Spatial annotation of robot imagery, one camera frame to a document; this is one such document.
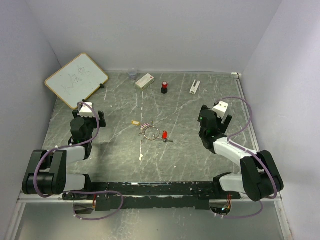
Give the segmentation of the yellow key tag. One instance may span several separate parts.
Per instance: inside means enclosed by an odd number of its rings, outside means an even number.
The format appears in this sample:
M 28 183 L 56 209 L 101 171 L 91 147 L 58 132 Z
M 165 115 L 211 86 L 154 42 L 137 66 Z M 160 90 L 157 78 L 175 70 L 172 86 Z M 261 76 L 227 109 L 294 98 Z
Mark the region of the yellow key tag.
M 140 122 L 136 120 L 132 120 L 131 123 L 136 126 L 140 125 Z

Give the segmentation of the large metal keyring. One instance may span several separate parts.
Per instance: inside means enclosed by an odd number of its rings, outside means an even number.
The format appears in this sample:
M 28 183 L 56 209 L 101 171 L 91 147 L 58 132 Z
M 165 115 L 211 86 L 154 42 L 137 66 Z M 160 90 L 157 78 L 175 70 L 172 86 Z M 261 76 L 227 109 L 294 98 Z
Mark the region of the large metal keyring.
M 160 130 L 157 128 L 153 122 L 151 123 L 142 123 L 139 126 L 140 132 L 139 136 L 142 137 L 141 141 L 155 141 L 160 139 Z

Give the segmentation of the red key tag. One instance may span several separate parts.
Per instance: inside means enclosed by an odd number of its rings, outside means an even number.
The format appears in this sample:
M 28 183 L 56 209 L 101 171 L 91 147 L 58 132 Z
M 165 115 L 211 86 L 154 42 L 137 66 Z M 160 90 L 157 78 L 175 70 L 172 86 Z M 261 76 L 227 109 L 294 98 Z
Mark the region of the red key tag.
M 163 131 L 162 133 L 162 139 L 167 139 L 168 138 L 168 132 L 167 131 Z

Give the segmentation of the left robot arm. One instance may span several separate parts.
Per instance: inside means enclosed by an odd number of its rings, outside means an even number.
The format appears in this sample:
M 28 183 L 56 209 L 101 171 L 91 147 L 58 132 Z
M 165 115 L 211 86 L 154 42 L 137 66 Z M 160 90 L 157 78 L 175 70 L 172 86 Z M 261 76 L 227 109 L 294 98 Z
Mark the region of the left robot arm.
M 84 116 L 81 111 L 72 112 L 71 137 L 68 146 L 50 150 L 34 150 L 31 154 L 23 181 L 22 191 L 26 195 L 60 195 L 73 191 L 81 199 L 89 199 L 94 192 L 86 182 L 84 174 L 67 174 L 67 164 L 89 158 L 92 151 L 94 130 L 106 127 L 105 114 L 98 111 L 96 118 Z

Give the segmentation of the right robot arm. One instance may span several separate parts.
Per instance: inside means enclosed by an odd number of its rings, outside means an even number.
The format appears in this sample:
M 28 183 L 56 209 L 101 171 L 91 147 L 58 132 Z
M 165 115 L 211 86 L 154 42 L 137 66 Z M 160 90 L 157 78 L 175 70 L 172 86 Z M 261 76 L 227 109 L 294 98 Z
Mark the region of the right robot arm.
M 284 189 L 284 182 L 272 154 L 255 151 L 228 139 L 225 132 L 232 116 L 219 116 L 216 107 L 203 105 L 199 112 L 199 137 L 203 146 L 240 167 L 240 174 L 227 172 L 213 178 L 212 193 L 223 199 L 229 192 L 245 194 L 254 202 L 274 197 Z

